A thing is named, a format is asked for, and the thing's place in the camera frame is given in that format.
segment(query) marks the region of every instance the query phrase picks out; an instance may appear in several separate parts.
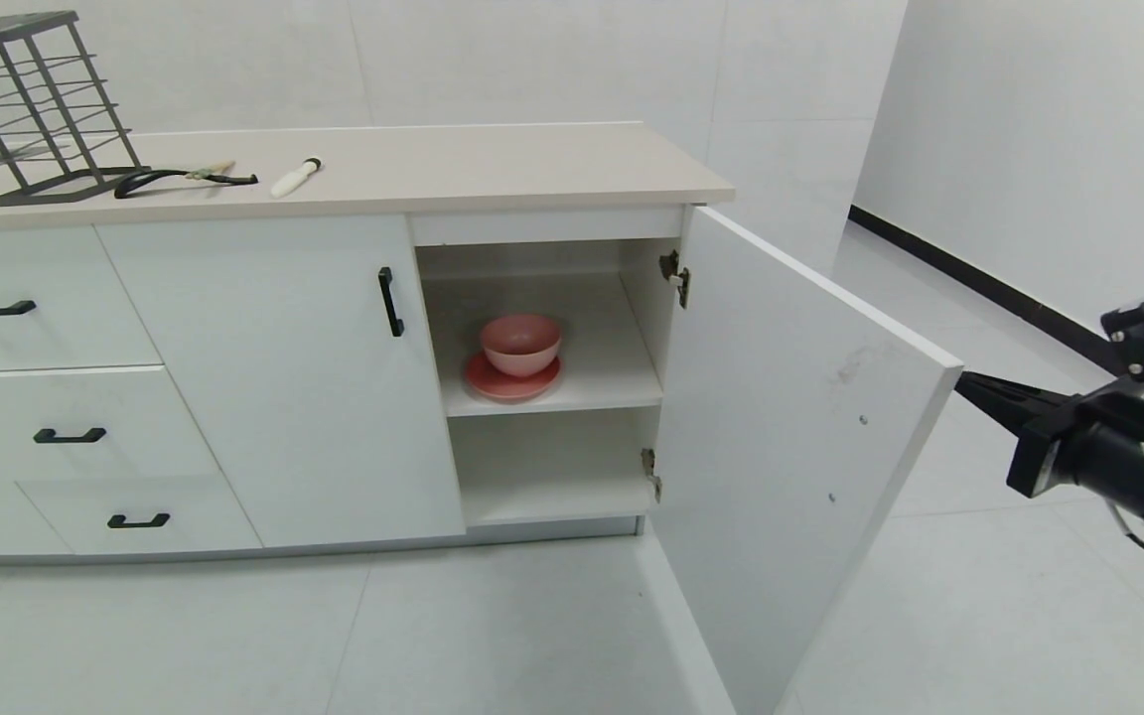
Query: black baseboard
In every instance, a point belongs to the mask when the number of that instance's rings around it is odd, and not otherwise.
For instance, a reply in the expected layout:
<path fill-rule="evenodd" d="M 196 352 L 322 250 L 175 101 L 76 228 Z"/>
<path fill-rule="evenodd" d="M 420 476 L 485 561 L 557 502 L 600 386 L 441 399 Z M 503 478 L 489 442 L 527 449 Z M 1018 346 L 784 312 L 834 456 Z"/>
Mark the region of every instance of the black baseboard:
<path fill-rule="evenodd" d="M 1063 316 L 1062 312 L 1054 311 L 1047 304 L 1040 303 L 1039 300 L 1000 281 L 996 277 L 982 271 L 980 268 L 952 256 L 936 245 L 927 244 L 921 237 L 913 236 L 912 232 L 904 231 L 880 216 L 864 212 L 863 208 L 850 207 L 850 221 L 859 223 L 866 230 L 889 240 L 890 244 L 912 253 L 916 259 L 930 263 L 931 267 L 967 285 L 968 288 L 982 294 L 983 297 L 999 304 L 1000 308 L 1004 308 L 1006 311 L 1031 323 L 1032 326 L 1065 344 L 1066 348 L 1083 355 L 1089 362 L 1112 375 L 1125 374 L 1125 366 L 1118 360 L 1106 339 Z"/>

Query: plate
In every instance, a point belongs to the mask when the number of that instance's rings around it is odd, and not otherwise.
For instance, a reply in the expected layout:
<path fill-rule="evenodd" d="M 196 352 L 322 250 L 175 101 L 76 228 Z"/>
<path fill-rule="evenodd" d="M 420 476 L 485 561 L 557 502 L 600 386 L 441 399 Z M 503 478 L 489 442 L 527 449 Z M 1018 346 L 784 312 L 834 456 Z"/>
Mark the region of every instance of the plate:
<path fill-rule="evenodd" d="M 557 357 L 545 371 L 526 379 L 517 379 L 493 367 L 483 352 L 476 352 L 467 363 L 467 381 L 476 392 L 499 403 L 518 403 L 543 394 L 559 376 L 563 363 Z"/>

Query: tiled floor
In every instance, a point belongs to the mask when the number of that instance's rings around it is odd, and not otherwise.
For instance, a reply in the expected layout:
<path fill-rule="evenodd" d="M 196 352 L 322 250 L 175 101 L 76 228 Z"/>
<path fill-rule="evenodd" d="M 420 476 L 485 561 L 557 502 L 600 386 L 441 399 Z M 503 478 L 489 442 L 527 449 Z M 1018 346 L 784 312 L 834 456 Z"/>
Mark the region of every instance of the tiled floor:
<path fill-rule="evenodd" d="M 834 276 L 974 370 L 1106 380 L 857 228 Z M 1011 453 L 948 403 L 786 715 L 1144 712 L 1144 555 L 1080 490 L 1004 488 Z M 728 710 L 652 538 L 0 569 L 3 714 Z"/>

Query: pink bowl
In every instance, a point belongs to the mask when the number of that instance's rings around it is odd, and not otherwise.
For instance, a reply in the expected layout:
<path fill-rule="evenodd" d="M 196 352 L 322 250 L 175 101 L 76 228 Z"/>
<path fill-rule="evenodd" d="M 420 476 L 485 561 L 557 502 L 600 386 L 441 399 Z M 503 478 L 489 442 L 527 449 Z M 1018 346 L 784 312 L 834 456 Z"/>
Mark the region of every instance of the pink bowl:
<path fill-rule="evenodd" d="M 559 353 L 563 335 L 558 323 L 546 316 L 524 312 L 502 316 L 480 331 L 479 342 L 496 370 L 526 379 L 545 371 Z"/>

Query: cabinet base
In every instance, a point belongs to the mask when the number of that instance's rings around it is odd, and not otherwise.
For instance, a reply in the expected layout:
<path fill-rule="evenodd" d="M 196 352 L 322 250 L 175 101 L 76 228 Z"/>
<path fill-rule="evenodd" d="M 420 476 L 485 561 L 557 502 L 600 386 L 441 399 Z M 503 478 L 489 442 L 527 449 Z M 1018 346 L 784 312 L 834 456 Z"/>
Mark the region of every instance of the cabinet base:
<path fill-rule="evenodd" d="M 522 543 L 532 540 L 569 538 L 607 538 L 607 535 L 641 534 L 644 516 L 614 516 L 607 519 L 577 519 L 542 524 L 503 524 L 474 526 L 462 535 L 450 538 L 410 538 L 378 540 L 362 543 L 326 543 L 286 546 L 277 548 L 243 548 L 239 551 L 194 551 L 186 554 L 109 554 L 55 556 L 0 556 L 0 566 L 78 566 L 102 564 L 161 564 L 176 561 L 235 561 L 235 558 L 281 558 L 291 556 L 323 556 L 336 554 L 366 554 L 378 551 L 412 551 L 421 548 L 450 548 L 459 546 L 490 546 Z"/>

